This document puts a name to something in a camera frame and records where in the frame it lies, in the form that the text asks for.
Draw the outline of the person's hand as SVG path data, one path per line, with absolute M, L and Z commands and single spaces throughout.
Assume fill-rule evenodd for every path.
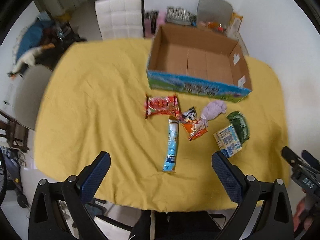
M 293 229 L 308 231 L 313 221 L 319 218 L 319 205 L 312 196 L 306 194 L 305 197 L 298 203 L 296 212 L 293 215 Z

